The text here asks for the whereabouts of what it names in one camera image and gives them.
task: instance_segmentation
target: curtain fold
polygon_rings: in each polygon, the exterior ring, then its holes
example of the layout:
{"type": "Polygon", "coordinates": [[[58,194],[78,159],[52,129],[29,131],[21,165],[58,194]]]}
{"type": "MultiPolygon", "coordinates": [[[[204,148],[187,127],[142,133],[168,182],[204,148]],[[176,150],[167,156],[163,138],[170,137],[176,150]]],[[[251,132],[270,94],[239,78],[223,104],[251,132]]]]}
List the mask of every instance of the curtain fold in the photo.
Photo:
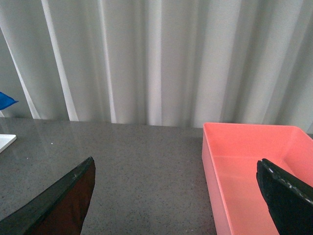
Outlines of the curtain fold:
{"type": "Polygon", "coordinates": [[[313,1],[0,0],[4,117],[313,132],[313,1]]]}

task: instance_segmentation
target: white plate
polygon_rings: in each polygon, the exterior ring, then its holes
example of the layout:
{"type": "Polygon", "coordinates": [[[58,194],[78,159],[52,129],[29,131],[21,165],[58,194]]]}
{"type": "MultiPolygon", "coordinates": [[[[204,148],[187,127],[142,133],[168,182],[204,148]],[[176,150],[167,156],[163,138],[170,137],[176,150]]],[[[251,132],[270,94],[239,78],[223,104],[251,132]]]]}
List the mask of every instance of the white plate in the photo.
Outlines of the white plate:
{"type": "Polygon", "coordinates": [[[0,153],[16,140],[16,135],[0,135],[0,153]]]}

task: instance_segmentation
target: blue object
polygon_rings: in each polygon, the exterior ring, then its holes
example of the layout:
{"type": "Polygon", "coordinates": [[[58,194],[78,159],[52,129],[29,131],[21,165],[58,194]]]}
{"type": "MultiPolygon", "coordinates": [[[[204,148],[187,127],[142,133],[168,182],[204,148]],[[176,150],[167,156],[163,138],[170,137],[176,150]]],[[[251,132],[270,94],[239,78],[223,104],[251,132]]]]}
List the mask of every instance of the blue object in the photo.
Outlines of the blue object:
{"type": "Polygon", "coordinates": [[[0,110],[3,110],[12,104],[17,103],[18,101],[14,100],[13,98],[7,96],[6,94],[3,94],[0,92],[0,110]]]}

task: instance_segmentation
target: gray countertop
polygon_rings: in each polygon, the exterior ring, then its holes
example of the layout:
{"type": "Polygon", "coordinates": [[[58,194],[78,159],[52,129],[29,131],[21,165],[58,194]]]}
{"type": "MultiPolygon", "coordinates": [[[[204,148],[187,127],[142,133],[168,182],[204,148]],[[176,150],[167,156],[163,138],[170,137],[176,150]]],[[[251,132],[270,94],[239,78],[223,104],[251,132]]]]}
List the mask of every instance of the gray countertop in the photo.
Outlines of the gray countertop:
{"type": "Polygon", "coordinates": [[[96,183],[82,234],[216,234],[202,129],[0,118],[0,220],[89,156],[96,183]]]}

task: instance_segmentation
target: pink tray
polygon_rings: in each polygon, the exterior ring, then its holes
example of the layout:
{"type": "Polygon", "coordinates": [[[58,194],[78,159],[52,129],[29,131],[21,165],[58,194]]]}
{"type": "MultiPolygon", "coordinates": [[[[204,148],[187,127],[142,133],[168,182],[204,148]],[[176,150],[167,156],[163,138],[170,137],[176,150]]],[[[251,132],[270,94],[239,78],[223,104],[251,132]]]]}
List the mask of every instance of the pink tray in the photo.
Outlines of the pink tray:
{"type": "Polygon", "coordinates": [[[203,125],[202,160],[217,234],[278,235],[256,180],[262,158],[313,186],[313,140],[300,128],[203,125]]]}

